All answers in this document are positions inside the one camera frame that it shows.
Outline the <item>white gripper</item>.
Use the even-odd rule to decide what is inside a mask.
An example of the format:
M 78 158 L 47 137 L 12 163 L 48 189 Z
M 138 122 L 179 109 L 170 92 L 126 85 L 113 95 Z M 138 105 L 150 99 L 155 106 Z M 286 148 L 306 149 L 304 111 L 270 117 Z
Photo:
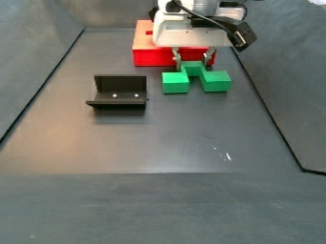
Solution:
M 209 47 L 203 53 L 207 66 L 217 47 L 233 46 L 229 39 L 231 24 L 246 22 L 246 7 L 225 0 L 158 0 L 153 16 L 153 42 L 171 47 L 181 70 L 178 48 Z

